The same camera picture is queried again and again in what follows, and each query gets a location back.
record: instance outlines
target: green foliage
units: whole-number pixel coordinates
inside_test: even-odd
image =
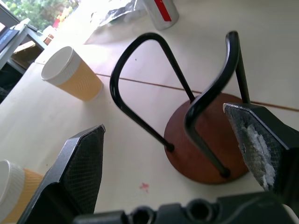
[[[30,24],[41,31],[53,25],[65,7],[78,6],[75,0],[7,0],[5,4],[21,21],[30,18]]]

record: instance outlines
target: red and white can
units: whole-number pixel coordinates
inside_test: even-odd
[[[143,4],[157,30],[167,29],[178,21],[172,0],[143,0]]]

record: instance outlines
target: black metal rod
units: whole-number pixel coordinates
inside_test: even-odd
[[[250,104],[250,97],[248,92],[247,80],[245,76],[245,69],[244,69],[243,57],[242,57],[240,46],[239,46],[239,60],[238,60],[237,67],[235,69],[235,74],[237,75],[242,101],[245,104]]]
[[[122,100],[118,83],[119,78],[121,75],[122,68],[124,67],[125,63],[131,56],[131,54],[145,41],[147,40],[155,40],[157,41],[161,48],[163,49],[164,53],[166,54],[166,57],[168,58],[172,68],[174,69],[179,81],[181,82],[183,88],[185,89],[190,101],[192,102],[195,97],[170,49],[167,42],[164,40],[163,37],[161,37],[158,34],[155,33],[145,33],[139,37],[137,37],[136,40],[134,40],[127,49],[122,53],[120,59],[116,63],[111,77],[110,77],[110,92],[112,95],[112,99],[115,102],[115,104],[126,114],[128,115],[133,121],[135,121],[137,124],[139,124],[143,129],[145,129],[148,133],[150,133],[154,138],[156,138],[159,142],[161,142],[168,151],[172,152],[174,150],[174,145],[166,141],[165,138],[163,138],[158,132],[156,132],[151,126],[149,126],[144,120],[142,120],[134,111],[132,111]]]
[[[226,44],[227,55],[224,68],[215,81],[207,88],[207,90],[205,90],[204,93],[202,93],[192,102],[184,119],[184,128],[189,139],[202,151],[207,158],[209,158],[211,163],[213,163],[213,165],[219,170],[220,175],[223,177],[229,177],[230,170],[221,163],[216,155],[210,150],[205,141],[200,137],[195,130],[195,124],[198,116],[221,93],[222,89],[227,85],[234,71],[236,70],[240,53],[238,33],[235,31],[229,32],[226,36]]]

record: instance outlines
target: brown wooden disc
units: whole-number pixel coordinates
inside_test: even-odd
[[[164,137],[175,147],[172,153],[165,150],[170,163],[178,172],[194,181],[220,184],[233,181],[248,172],[233,129],[223,112],[224,103],[242,103],[242,100],[221,93],[198,117],[196,130],[224,166],[230,169],[231,175],[227,179],[220,176],[219,171],[185,134],[183,121],[190,101],[174,112],[166,126]]]

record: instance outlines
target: paper cup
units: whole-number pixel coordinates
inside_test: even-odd
[[[0,161],[0,223],[16,223],[38,188],[43,176]]]
[[[42,70],[42,80],[83,100],[97,97],[103,83],[71,47],[56,52]]]

